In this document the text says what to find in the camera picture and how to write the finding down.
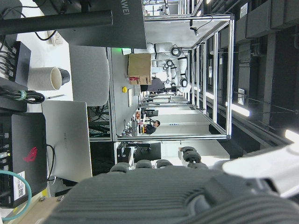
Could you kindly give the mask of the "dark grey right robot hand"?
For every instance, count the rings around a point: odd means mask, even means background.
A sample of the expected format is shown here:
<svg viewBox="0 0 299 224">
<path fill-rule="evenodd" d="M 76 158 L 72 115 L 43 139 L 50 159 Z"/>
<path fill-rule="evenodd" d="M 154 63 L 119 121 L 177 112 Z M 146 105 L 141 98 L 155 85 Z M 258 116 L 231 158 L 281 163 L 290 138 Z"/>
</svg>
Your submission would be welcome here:
<svg viewBox="0 0 299 224">
<path fill-rule="evenodd" d="M 296 224 L 299 147 L 249 153 L 209 169 L 109 172 L 76 184 L 48 224 Z"/>
</svg>

